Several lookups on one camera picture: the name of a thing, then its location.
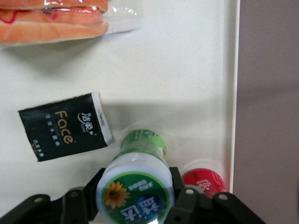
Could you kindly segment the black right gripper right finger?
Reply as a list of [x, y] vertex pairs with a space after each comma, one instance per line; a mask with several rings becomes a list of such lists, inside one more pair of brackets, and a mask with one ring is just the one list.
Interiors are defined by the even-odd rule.
[[177, 167], [171, 167], [175, 204], [170, 209], [167, 224], [210, 224], [212, 200], [195, 186], [186, 186]]

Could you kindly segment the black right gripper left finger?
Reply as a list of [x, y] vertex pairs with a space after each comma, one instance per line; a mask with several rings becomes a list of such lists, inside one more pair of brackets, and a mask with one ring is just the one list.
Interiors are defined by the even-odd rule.
[[101, 168], [84, 187], [70, 189], [62, 197], [61, 222], [91, 222], [98, 214], [96, 190], [105, 169]]

